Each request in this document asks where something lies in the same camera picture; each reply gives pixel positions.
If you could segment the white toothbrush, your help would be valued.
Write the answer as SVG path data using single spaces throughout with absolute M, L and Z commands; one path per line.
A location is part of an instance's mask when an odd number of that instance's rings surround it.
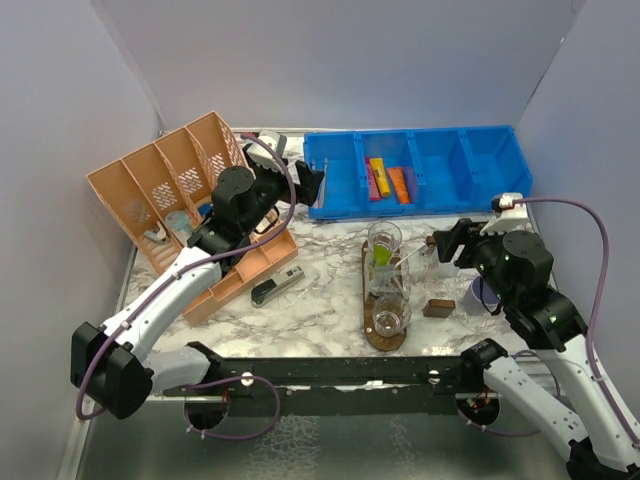
M 398 262 L 396 262 L 394 264 L 393 270 L 399 270 L 401 269 L 401 267 L 408 262 L 408 260 L 413 257 L 414 255 L 421 253 L 423 251 L 425 251 L 427 249 L 428 245 L 423 244 L 417 248 L 415 248 L 414 250 L 412 250 L 411 252 L 409 252 L 408 254 L 404 255 L 403 257 L 400 258 L 400 260 Z

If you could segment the lilac plastic cup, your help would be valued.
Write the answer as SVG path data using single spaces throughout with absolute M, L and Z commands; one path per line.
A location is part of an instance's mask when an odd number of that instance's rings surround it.
M 469 316 L 497 315 L 500 307 L 499 299 L 480 276 L 470 283 L 461 305 Z

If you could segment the lime green toothpaste tube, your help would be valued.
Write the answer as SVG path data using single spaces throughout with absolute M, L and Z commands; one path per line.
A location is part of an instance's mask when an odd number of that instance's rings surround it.
M 388 245 L 376 243 L 373 246 L 373 264 L 376 267 L 386 266 L 392 255 L 393 251 L 389 248 Z

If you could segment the white tube black cap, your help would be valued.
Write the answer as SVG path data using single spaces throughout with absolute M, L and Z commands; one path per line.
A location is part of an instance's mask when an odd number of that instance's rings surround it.
M 369 292 L 380 295 L 385 292 L 395 275 L 393 265 L 374 266 L 369 270 Z

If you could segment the clear jar brown lid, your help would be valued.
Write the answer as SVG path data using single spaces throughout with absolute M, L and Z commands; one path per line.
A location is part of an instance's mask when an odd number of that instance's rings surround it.
M 428 249 L 435 249 L 437 247 L 437 242 L 434 236 L 428 236 L 425 240 L 425 245 Z

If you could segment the white tube orange cap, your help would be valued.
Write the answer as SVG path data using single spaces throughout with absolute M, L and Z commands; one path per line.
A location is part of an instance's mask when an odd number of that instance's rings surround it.
M 453 262 L 439 263 L 433 270 L 433 276 L 436 279 L 451 279 L 459 274 L 460 269 Z

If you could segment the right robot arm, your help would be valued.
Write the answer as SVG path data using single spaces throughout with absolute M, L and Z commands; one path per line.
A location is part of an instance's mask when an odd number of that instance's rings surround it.
M 573 479 L 636 479 L 639 446 L 613 408 L 587 354 L 587 325 L 575 305 L 550 283 L 553 257 L 539 235 L 526 230 L 484 233 L 468 218 L 433 237 L 440 262 L 478 271 L 496 295 L 512 330 L 545 364 L 564 390 L 563 404 L 531 380 L 491 339 L 463 353 L 461 383 L 489 387 L 516 407 L 556 448 Z

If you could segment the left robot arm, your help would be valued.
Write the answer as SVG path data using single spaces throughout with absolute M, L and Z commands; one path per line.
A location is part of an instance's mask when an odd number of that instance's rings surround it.
M 253 138 L 270 160 L 225 168 L 211 192 L 212 208 L 190 235 L 171 266 L 128 307 L 98 326 L 82 323 L 71 336 L 70 381 L 77 387 L 75 415 L 90 397 L 100 413 L 118 419 L 135 413 L 153 393 L 189 384 L 206 395 L 220 385 L 221 371 L 206 353 L 187 346 L 158 356 L 152 348 L 164 331 L 205 290 L 222 280 L 250 251 L 274 240 L 293 218 L 293 208 L 312 205 L 325 174 L 305 162 L 295 175 L 267 144 Z M 250 239 L 278 202 L 288 203 L 285 219 Z

